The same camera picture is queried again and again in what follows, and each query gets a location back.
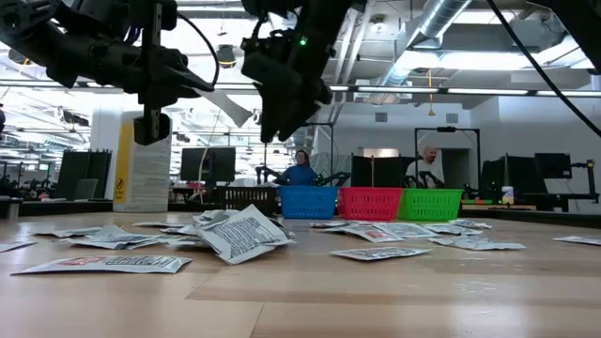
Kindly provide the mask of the black standing panels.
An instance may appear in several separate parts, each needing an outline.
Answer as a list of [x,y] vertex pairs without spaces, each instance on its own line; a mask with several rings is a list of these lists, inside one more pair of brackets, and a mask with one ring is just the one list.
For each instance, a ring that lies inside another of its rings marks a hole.
[[93,197],[103,199],[111,159],[110,150],[65,151],[55,187],[55,196],[74,200],[77,186],[82,179],[96,179],[97,185]]

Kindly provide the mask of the blue slotted plastic basket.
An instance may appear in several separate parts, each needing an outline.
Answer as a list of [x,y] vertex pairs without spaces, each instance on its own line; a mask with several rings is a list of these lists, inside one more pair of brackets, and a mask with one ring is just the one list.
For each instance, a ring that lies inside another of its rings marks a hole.
[[338,189],[319,186],[281,186],[282,215],[286,219],[329,220],[334,216]]

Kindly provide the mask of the grey cup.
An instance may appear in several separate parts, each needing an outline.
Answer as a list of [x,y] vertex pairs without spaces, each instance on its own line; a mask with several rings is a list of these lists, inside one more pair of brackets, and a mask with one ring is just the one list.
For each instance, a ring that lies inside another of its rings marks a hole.
[[6,219],[9,221],[16,221],[19,217],[20,206],[22,204],[22,198],[9,197],[7,200]]

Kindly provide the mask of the green slotted plastic basket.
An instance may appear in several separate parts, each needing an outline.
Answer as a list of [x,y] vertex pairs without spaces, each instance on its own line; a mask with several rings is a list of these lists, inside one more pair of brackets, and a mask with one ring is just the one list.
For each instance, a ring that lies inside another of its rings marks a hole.
[[397,218],[420,222],[454,220],[462,194],[456,189],[404,189]]

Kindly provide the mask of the black partition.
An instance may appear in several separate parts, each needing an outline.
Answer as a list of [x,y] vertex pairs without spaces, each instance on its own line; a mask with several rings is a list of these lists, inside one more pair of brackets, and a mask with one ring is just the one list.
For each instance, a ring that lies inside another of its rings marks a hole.
[[415,175],[407,170],[415,161],[411,157],[368,158],[352,156],[351,186],[375,188],[415,188]]

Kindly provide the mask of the long plain white packet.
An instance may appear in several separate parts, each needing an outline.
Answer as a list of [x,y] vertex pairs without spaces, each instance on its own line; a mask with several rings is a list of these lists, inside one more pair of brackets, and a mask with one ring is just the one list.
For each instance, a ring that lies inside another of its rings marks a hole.
[[228,96],[220,90],[206,92],[195,89],[195,92],[224,111],[225,114],[239,128],[241,128],[247,122],[247,120],[253,116],[251,111],[244,109],[242,106],[229,99]]

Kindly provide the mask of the person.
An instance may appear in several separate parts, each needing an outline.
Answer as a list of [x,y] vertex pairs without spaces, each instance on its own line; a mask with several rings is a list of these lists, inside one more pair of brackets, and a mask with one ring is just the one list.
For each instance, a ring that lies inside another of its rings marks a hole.
[[298,150],[296,164],[284,170],[275,183],[288,186],[312,186],[316,178],[317,174],[310,166],[309,155],[304,150]]
[[438,150],[434,146],[420,146],[419,159],[411,163],[406,171],[406,176],[412,179],[412,186],[428,189],[443,187],[445,178],[437,156]]

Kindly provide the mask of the white wipes canister yellow label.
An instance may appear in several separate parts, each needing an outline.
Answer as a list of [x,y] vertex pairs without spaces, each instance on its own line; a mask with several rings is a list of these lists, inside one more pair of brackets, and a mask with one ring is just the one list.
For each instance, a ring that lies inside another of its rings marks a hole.
[[171,122],[167,136],[151,145],[134,140],[134,119],[142,112],[124,112],[120,118],[113,197],[113,211],[166,212],[168,209]]

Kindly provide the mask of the wooden board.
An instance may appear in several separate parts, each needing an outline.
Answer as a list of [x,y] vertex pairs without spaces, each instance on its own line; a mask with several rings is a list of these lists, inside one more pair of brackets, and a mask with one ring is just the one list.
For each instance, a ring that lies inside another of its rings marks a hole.
[[461,210],[525,210],[536,211],[536,206],[528,205],[462,205]]

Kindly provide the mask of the red slotted plastic basket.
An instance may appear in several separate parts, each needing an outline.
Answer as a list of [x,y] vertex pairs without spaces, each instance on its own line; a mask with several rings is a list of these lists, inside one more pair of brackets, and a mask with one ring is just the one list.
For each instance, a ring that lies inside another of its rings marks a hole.
[[402,188],[341,188],[337,202],[338,215],[345,220],[356,221],[394,220],[402,192]]

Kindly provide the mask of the black diagonal strut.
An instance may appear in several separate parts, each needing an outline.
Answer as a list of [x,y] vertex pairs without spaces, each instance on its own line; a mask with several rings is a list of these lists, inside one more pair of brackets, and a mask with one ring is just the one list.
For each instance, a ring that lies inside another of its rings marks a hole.
[[526,59],[533,66],[534,70],[538,73],[538,75],[542,78],[542,80],[549,87],[551,92],[569,109],[572,113],[583,122],[594,134],[596,134],[599,138],[601,138],[601,129],[599,129],[591,119],[589,119],[585,114],[583,114],[579,108],[568,99],[564,93],[557,87],[553,81],[548,77],[545,71],[542,69],[540,64],[536,61],[536,59],[531,55],[525,45],[522,43],[520,38],[517,36],[516,32],[513,30],[511,24],[507,22],[504,16],[501,13],[501,10],[495,4],[493,0],[485,0],[487,4],[490,6],[496,17],[501,22],[501,25],[505,29],[506,33],[512,39],[512,41],[516,44],[517,48],[522,52],[522,54],[526,57]]

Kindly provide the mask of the black slotted plastic basket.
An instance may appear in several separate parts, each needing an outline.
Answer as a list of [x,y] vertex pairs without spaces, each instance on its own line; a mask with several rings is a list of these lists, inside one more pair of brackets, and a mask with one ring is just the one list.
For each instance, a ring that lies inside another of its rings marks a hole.
[[243,210],[254,205],[266,216],[278,210],[276,189],[270,187],[219,187],[217,189],[222,209]]

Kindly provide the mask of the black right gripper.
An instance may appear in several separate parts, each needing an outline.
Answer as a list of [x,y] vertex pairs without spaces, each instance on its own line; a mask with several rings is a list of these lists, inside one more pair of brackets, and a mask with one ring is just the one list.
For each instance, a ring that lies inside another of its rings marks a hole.
[[333,94],[319,77],[306,76],[262,54],[245,56],[242,73],[254,81],[262,99],[262,143],[285,141]]

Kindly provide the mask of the black rig frame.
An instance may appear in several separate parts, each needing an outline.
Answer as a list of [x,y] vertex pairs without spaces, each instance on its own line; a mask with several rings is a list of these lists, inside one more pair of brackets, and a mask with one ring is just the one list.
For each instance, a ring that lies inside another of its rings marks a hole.
[[[330,171],[329,174],[334,174],[334,124],[331,122],[304,122],[300,125],[302,128],[314,127],[315,132],[321,131],[330,140]],[[264,163],[267,166],[267,143],[264,144]]]
[[464,134],[464,136],[466,136],[467,138],[469,138],[466,134],[467,131],[473,132],[476,136],[476,165],[477,165],[477,178],[476,178],[476,186],[478,188],[480,188],[480,184],[482,181],[482,155],[481,155],[481,132],[480,129],[474,129],[474,128],[457,128],[457,127],[453,127],[453,126],[444,126],[444,127],[418,127],[418,128],[414,128],[414,132],[413,132],[413,138],[414,138],[414,155],[415,155],[415,160],[417,161],[420,155],[419,152],[419,143],[420,141],[418,140],[418,134],[420,131],[433,131],[433,132],[437,132],[437,133],[455,133],[460,131],[461,133]]

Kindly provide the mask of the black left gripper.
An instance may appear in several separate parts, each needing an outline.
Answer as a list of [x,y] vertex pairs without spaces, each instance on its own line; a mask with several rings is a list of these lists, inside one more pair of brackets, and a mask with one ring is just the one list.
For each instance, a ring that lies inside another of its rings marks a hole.
[[144,108],[134,119],[134,140],[141,146],[156,143],[167,136],[170,118],[161,108],[179,99],[196,99],[195,89],[213,92],[214,85],[188,68],[188,57],[177,49],[161,45],[161,30],[155,23],[136,28],[142,45],[131,42],[99,40],[91,47],[93,78],[100,85],[112,85],[135,94]]

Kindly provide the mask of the black ceiling device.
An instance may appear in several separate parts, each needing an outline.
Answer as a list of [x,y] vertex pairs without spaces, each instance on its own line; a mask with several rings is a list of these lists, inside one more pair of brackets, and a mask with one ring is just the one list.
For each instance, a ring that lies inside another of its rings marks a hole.
[[231,69],[236,66],[237,59],[234,53],[234,46],[231,44],[222,44],[217,50],[218,64],[223,69]]

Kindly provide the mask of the white packet black print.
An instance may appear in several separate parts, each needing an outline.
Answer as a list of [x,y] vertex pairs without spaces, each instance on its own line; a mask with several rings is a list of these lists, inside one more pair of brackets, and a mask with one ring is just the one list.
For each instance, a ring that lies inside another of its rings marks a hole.
[[161,232],[164,234],[170,234],[170,235],[188,235],[188,236],[196,235],[195,226],[192,224],[188,224],[183,227],[164,228],[164,229],[161,229]]
[[199,248],[209,248],[209,245],[199,237],[191,236],[163,236],[162,240],[173,246],[193,246]]

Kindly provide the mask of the grey fabric cover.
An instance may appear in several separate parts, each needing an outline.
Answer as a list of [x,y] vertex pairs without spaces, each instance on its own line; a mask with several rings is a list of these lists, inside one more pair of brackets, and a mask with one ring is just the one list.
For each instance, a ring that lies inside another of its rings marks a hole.
[[[321,152],[310,156],[310,163],[317,175],[329,177],[330,153]],[[334,153],[334,173],[349,172],[351,174],[351,157]]]

